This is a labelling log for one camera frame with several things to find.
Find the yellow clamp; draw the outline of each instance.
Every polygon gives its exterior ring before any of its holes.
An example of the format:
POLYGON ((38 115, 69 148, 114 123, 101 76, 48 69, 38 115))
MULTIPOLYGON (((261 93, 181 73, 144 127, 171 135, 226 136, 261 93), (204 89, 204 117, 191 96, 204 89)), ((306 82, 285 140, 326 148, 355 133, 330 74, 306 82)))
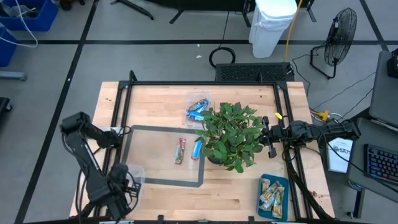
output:
POLYGON ((282 115, 280 115, 280 113, 276 112, 275 115, 279 118, 279 119, 283 119, 282 115))

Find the black fan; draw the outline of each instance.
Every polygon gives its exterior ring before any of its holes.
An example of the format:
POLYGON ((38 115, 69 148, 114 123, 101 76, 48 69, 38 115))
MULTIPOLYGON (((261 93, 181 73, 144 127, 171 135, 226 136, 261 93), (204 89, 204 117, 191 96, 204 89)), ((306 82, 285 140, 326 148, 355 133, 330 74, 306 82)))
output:
POLYGON ((336 76, 336 67, 346 57, 351 44, 353 43, 354 35, 356 30, 356 13, 350 8, 346 8, 340 11, 337 16, 333 19, 331 24, 328 38, 324 44, 318 47, 314 47, 311 50, 311 61, 310 65, 322 73, 327 79, 334 78, 336 76), (319 48, 325 48, 325 62, 334 66, 333 76, 328 76, 325 72, 314 66, 312 63, 313 52, 319 48))

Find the gray floor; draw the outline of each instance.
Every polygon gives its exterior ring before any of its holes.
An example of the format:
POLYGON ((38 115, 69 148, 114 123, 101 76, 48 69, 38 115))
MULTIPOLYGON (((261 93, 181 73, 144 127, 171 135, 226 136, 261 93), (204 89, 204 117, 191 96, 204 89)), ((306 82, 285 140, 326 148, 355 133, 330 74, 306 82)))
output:
MULTIPOLYGON (((79 40, 93 0, 85 6, 78 4, 70 12, 60 11, 49 32, 35 32, 39 40, 79 40)), ((176 10, 135 0, 148 9, 155 21, 136 13, 121 4, 111 6, 100 1, 88 40, 181 40, 221 39, 226 12, 184 12, 170 25, 168 21, 176 10)), ((398 5, 395 0, 367 0, 369 9, 384 40, 398 40, 394 21, 398 5)), ((331 20, 339 10, 350 7, 358 16, 355 40, 377 40, 359 0, 316 0, 313 23, 307 12, 300 12, 292 40, 325 40, 331 20)), ((230 13, 225 39, 247 39, 247 28, 242 16, 230 13)), ((22 40, 29 40, 25 32, 13 32, 22 40)), ((208 64, 209 53, 216 44, 187 45, 85 45, 81 53, 67 99, 60 118, 84 111, 93 116, 101 82, 125 80, 133 69, 139 80, 214 80, 215 71, 208 64)), ((249 44, 225 45, 236 52, 237 63, 281 62, 284 45, 278 45, 269 58, 256 59, 249 44)), ((291 45, 289 61, 309 53, 312 45, 291 45)), ((389 50, 398 46, 389 45, 389 50)), ((23 71, 26 82, 0 80, 0 96, 12 100, 14 110, 7 115, 0 130, 0 216, 3 223, 12 223, 24 196, 27 184, 43 145, 62 86, 70 69, 77 45, 40 44, 36 49, 18 47, 10 66, 0 70, 23 71)), ((316 106, 376 70, 380 45, 353 45, 345 60, 339 65, 337 77, 324 79, 308 64, 309 58, 296 60, 299 72, 311 81, 308 96, 310 106, 316 106)), ((215 62, 227 63, 228 54, 215 55, 215 62)), ((315 63, 328 73, 323 57, 315 63)), ((319 110, 344 114, 372 87, 374 76, 356 85, 319 110)), ((370 104, 366 98, 347 118, 370 104)), ((37 188, 28 209, 25 222, 67 218, 75 191, 78 172, 74 158, 62 149, 60 134, 56 130, 37 188)), ((353 209, 355 191, 328 179, 336 217, 349 220, 345 212, 353 209)), ((369 223, 393 223, 396 203, 372 192, 367 192, 363 217, 369 223)))

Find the green leaves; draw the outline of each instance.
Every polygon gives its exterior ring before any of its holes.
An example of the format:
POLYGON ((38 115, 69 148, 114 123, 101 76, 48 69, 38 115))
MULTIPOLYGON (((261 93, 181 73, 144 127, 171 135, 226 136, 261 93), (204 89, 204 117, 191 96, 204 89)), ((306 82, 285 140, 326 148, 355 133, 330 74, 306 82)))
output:
POLYGON ((211 149, 210 149, 210 148, 207 148, 207 147, 205 147, 205 148, 201 151, 201 153, 202 153, 204 156, 211 156, 211 155, 213 155, 213 152, 211 151, 211 149))
POLYGON ((262 151, 263 146, 262 145, 257 145, 253 147, 253 152, 261 152, 262 151))
POLYGON ((227 129, 229 132, 233 131, 234 129, 232 128, 232 126, 230 124, 225 124, 225 129, 227 129))
POLYGON ((235 116, 235 119, 237 119, 237 120, 244 120, 244 119, 247 119, 247 117, 244 116, 244 115, 237 115, 237 116, 235 116))
POLYGON ((217 142, 217 148, 220 150, 220 152, 225 153, 226 154, 226 148, 225 145, 222 142, 217 142))
POLYGON ((240 145, 243 142, 243 140, 244 140, 244 136, 243 136, 243 134, 241 134, 240 136, 238 136, 236 138, 236 145, 237 146, 240 145))
POLYGON ((254 153, 261 152, 263 146, 258 140, 262 118, 255 116, 255 112, 248 106, 242 108, 239 102, 221 103, 217 112, 213 108, 202 111, 204 130, 195 130, 203 136, 196 140, 203 142, 202 155, 218 159, 226 170, 239 173, 243 172, 243 163, 246 167, 256 164, 254 153))
POLYGON ((232 106, 229 103, 225 103, 223 108, 226 110, 228 114, 232 114, 232 106))
POLYGON ((232 116, 229 115, 229 114, 224 114, 223 116, 224 116, 226 119, 232 119, 232 116))
POLYGON ((246 135, 246 144, 251 144, 253 142, 253 139, 254 139, 253 133, 248 133, 246 135))
POLYGON ((217 127, 216 126, 214 126, 214 125, 208 125, 208 126, 206 126, 206 128, 209 130, 209 131, 217 131, 217 127))
POLYGON ((202 112, 200 112, 200 115, 202 115, 202 116, 214 116, 210 111, 202 111, 202 112))
POLYGON ((217 159, 222 159, 223 156, 221 155, 220 151, 214 150, 213 151, 213 155, 217 158, 217 159))
POLYGON ((204 136, 205 135, 205 131, 203 131, 203 130, 195 129, 194 132, 195 132, 195 134, 200 135, 200 136, 204 136))
POLYGON ((237 158, 235 161, 235 169, 238 173, 243 173, 243 167, 242 167, 242 159, 237 158))
POLYGON ((236 132, 237 132, 237 130, 235 129, 235 130, 233 130, 233 131, 231 131, 230 132, 230 134, 229 134, 229 136, 230 137, 233 137, 233 136, 235 136, 236 135, 236 132))
POLYGON ((234 105, 234 115, 240 114, 242 112, 242 105, 240 102, 235 103, 234 105))

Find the wooden table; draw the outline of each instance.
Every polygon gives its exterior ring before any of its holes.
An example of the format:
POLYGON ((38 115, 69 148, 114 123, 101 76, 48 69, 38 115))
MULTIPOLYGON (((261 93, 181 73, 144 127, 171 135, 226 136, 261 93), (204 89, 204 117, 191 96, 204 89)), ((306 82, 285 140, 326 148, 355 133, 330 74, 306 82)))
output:
MULTIPOLYGON (((311 123, 308 103, 303 83, 288 83, 290 102, 294 120, 311 123)), ((104 82, 101 86, 93 124, 98 127, 108 127, 111 124, 113 108, 118 90, 118 82, 104 82)), ((257 109, 256 116, 268 116, 270 126, 277 124, 275 97, 271 86, 133 86, 127 125, 148 125, 173 128, 185 126, 185 95, 190 91, 209 91, 213 102, 241 102, 242 106, 257 109)), ((124 102, 121 102, 118 126, 122 116, 124 102)), ((92 149, 97 145, 90 142, 92 149)), ((227 171, 205 159, 203 185, 199 188, 173 185, 145 184, 141 202, 137 209, 126 218, 131 220, 156 220, 158 215, 164 215, 165 220, 214 220, 214 221, 245 221, 248 216, 255 220, 266 220, 256 213, 258 181, 262 174, 287 177, 286 165, 282 160, 282 144, 274 144, 277 157, 268 158, 265 147, 256 155, 254 165, 244 168, 244 173, 227 171)), ((312 142, 307 145, 318 149, 312 142)), ((309 191, 316 192, 315 199, 323 209, 334 217, 329 190, 323 171, 322 161, 316 152, 301 150, 302 162, 309 191)), ((104 150, 97 153, 96 158, 102 166, 104 150)), ((305 217, 303 197, 297 188, 301 217, 305 217)), ((83 196, 83 206, 87 203, 83 196)), ((291 195, 289 194, 289 219, 294 220, 291 195)), ((71 215, 76 215, 72 205, 71 215)))

